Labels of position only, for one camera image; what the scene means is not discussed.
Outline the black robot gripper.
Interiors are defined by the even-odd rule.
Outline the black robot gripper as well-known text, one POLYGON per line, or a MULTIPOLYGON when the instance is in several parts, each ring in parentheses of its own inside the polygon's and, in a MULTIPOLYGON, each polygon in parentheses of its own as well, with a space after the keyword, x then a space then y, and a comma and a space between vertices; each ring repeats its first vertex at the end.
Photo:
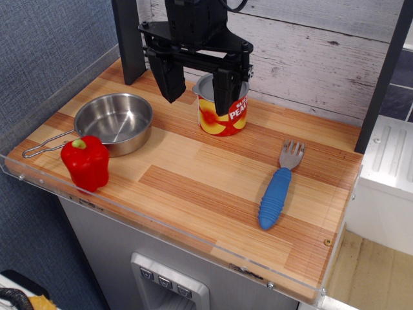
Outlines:
POLYGON ((231 9, 226 1, 165 1, 167 21, 139 25, 150 68, 169 103, 186 90, 183 67, 213 73, 218 116, 248 93, 253 45, 227 27, 228 12, 239 12, 246 3, 231 9))

